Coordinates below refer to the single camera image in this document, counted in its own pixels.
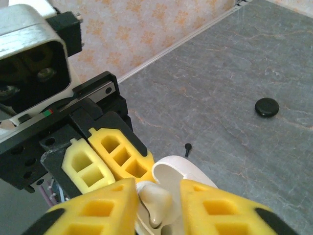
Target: gray marble surface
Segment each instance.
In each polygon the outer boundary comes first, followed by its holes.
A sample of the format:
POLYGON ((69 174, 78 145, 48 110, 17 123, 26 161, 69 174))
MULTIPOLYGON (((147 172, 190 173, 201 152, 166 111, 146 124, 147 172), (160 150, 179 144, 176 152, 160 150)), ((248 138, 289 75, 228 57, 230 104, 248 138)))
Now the gray marble surface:
POLYGON ((313 230, 313 19, 254 0, 120 85, 156 160, 183 155, 216 185, 313 230), (263 119, 255 102, 272 97, 263 119))

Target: yellow foam pad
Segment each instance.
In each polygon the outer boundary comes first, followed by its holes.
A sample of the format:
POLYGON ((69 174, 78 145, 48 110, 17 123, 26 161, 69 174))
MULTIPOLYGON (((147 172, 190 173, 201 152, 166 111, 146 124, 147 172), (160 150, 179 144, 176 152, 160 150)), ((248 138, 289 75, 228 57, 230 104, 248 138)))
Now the yellow foam pad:
POLYGON ((275 235, 255 208, 270 209, 201 183, 182 180, 180 196, 185 235, 275 235))
POLYGON ((137 207, 135 180, 124 179, 52 207, 66 211, 45 235, 134 235, 137 207))
POLYGON ((82 194, 115 182, 110 169, 84 139, 73 139, 71 143, 65 152, 62 169, 82 194))
POLYGON ((142 156, 120 130, 101 128, 89 130, 88 138, 93 149, 110 168, 116 180, 135 177, 136 182, 152 181, 151 169, 154 164, 150 151, 142 156))

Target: black round object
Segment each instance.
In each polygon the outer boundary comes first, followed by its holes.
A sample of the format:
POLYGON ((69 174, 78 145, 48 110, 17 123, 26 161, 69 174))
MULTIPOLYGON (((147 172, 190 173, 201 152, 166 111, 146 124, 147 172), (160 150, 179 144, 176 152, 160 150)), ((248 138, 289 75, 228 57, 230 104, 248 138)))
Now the black round object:
POLYGON ((111 88, 111 87, 108 87, 108 88, 106 89, 106 94, 109 94, 111 91, 112 91, 112 88, 111 88))
POLYGON ((190 150, 192 148, 190 143, 185 144, 185 149, 186 150, 190 150))
POLYGON ((270 118, 278 113, 279 104, 272 98, 262 98, 256 102, 254 109, 258 115, 264 118, 270 118))
POLYGON ((41 179, 41 180, 37 181, 36 184, 37 184, 37 185, 42 185, 42 184, 44 183, 44 181, 45 181, 44 179, 41 179))

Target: small green light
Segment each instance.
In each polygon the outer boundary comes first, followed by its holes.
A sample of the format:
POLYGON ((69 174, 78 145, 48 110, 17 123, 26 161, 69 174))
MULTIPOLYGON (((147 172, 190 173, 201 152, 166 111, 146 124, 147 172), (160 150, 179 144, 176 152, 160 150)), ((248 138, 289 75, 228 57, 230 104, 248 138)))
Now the small green light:
POLYGON ((51 115, 52 113, 53 113, 53 111, 50 110, 50 109, 48 109, 48 110, 46 110, 46 111, 43 112, 43 114, 44 114, 45 117, 51 115))

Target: wall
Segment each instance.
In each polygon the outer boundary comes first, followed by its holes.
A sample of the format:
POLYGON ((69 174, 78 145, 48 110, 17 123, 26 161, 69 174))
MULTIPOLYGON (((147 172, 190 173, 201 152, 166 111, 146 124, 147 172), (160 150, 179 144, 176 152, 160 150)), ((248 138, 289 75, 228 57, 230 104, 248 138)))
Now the wall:
POLYGON ((268 0, 313 18, 313 0, 268 0))
POLYGON ((80 12, 84 50, 70 59, 82 82, 109 70, 118 78, 211 21, 234 0, 54 0, 80 12))

